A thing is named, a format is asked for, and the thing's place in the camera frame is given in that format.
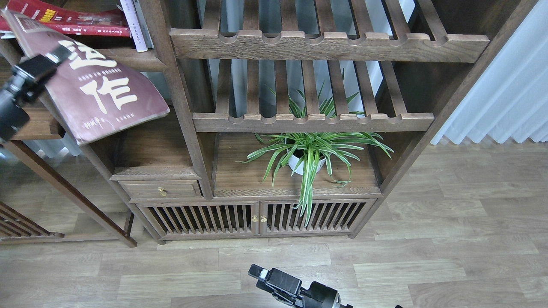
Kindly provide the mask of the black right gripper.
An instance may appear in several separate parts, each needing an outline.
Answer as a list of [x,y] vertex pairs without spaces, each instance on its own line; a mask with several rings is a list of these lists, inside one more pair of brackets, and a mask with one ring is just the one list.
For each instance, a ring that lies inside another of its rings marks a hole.
[[256,287],[270,293],[278,302],[291,308],[342,308],[340,294],[336,289],[319,282],[301,287],[302,281],[279,269],[270,270],[252,264],[248,275],[256,278]]

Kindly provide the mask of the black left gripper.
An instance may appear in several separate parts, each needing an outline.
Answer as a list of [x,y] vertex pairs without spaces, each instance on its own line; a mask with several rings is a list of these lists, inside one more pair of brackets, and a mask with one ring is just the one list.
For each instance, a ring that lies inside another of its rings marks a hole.
[[57,67],[67,60],[72,52],[58,45],[53,51],[36,55],[12,68],[0,94],[0,140],[8,142],[30,120],[23,110],[34,93],[44,90],[45,84],[55,74]]

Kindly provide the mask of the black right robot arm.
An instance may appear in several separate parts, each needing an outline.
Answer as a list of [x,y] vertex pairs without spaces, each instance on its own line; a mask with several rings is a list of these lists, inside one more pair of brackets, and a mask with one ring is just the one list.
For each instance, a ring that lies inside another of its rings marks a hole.
[[317,281],[338,290],[342,301],[354,308],[412,308],[408,285],[413,280],[407,262],[280,267],[308,288]]

